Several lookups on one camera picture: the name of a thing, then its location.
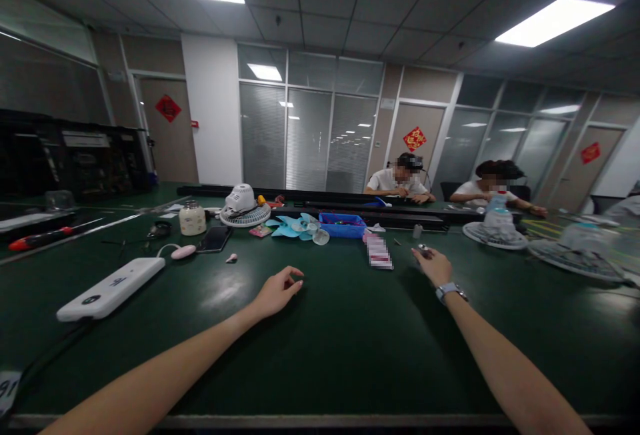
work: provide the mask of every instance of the black chair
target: black chair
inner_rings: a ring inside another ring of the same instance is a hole
[[[509,191],[524,201],[531,201],[531,188],[526,185],[511,185]]]
[[[622,197],[601,197],[598,195],[590,195],[591,201],[593,202],[593,214],[594,215],[602,215],[609,208],[614,206],[616,203],[623,201],[625,198]]]
[[[443,201],[450,201],[451,195],[455,193],[460,185],[462,183],[459,181],[441,181],[440,189],[442,190]]]

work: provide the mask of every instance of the wristwatch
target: wristwatch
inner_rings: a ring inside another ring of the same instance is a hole
[[[460,287],[453,282],[449,282],[448,284],[444,284],[435,289],[435,294],[438,297],[438,300],[440,300],[440,303],[442,303],[443,305],[446,305],[445,295],[449,292],[458,292],[466,302],[469,301],[469,298],[467,298],[465,292],[463,292]]]

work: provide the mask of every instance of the door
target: door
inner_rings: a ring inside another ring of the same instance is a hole
[[[187,82],[145,78],[139,84],[149,136],[155,142],[153,159],[158,180],[198,183]],[[181,109],[173,119],[156,108],[165,95]]]
[[[393,163],[405,151],[411,151],[405,143],[404,137],[419,127],[427,141],[418,147],[413,154],[422,157],[422,163],[427,169],[431,163],[431,155],[438,138],[440,124],[445,110],[442,108],[430,108],[419,105],[400,104],[398,116],[393,129],[393,139],[389,150],[389,159]]]
[[[624,131],[618,129],[587,128],[569,162],[567,171],[560,179],[549,207],[564,208],[574,213],[579,211],[623,134]],[[595,143],[598,145],[600,154],[593,158],[597,155],[597,150],[593,147]],[[588,150],[584,154],[587,158],[583,159],[583,152],[586,149]]]

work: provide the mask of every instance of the screwdriver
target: screwdriver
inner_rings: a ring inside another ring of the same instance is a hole
[[[9,249],[14,252],[24,252],[25,250],[32,250],[33,248],[38,248],[44,245],[52,244],[53,242],[57,242],[58,240],[62,240],[68,236],[71,236],[75,233],[75,231],[83,227],[85,225],[89,225],[95,222],[99,222],[100,220],[104,220],[104,217],[97,218],[96,220],[92,220],[85,224],[73,226],[73,227],[62,227],[58,230],[53,230],[51,232],[46,232],[39,235],[30,235],[20,240],[16,240],[15,242],[9,245]]]

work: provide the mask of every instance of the black hair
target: black hair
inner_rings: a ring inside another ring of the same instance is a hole
[[[487,160],[480,163],[475,174],[482,178],[482,175],[496,175],[499,179],[518,179],[525,176],[524,172],[519,169],[513,160]]]
[[[396,165],[406,168],[409,171],[418,172],[422,170],[422,157],[405,151],[405,153],[402,153],[402,155],[398,157]]]

